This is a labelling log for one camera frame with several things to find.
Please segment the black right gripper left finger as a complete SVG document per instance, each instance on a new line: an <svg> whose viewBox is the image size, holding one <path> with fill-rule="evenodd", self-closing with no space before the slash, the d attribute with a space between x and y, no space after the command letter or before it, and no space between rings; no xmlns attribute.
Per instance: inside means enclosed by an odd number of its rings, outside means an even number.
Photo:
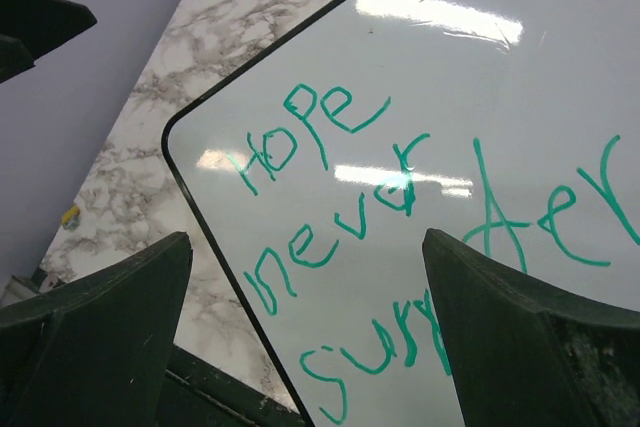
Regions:
<svg viewBox="0 0 640 427"><path fill-rule="evenodd" d="M2 425L154 425L192 260L174 232L2 308Z"/></svg>

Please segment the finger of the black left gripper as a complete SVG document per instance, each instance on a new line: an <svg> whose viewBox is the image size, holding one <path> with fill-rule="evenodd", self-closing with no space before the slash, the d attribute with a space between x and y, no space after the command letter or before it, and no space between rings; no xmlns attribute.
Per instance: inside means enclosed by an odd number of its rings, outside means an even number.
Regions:
<svg viewBox="0 0 640 427"><path fill-rule="evenodd" d="M97 24L91 10L68 0L1 0L1 80Z"/></svg>

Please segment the white whiteboard black frame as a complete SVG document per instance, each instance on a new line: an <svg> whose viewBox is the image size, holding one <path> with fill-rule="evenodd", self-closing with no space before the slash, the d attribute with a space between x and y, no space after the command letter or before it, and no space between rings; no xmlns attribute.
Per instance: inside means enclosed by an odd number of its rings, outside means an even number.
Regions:
<svg viewBox="0 0 640 427"><path fill-rule="evenodd" d="M334 0L162 150L310 426L462 424L430 228L639 306L639 0Z"/></svg>

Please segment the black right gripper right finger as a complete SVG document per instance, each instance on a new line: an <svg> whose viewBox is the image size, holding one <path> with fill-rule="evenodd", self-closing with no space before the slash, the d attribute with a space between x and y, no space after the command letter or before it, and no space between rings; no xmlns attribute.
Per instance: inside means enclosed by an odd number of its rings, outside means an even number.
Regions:
<svg viewBox="0 0 640 427"><path fill-rule="evenodd" d="M430 229L422 254L468 426L636 426L639 315Z"/></svg>

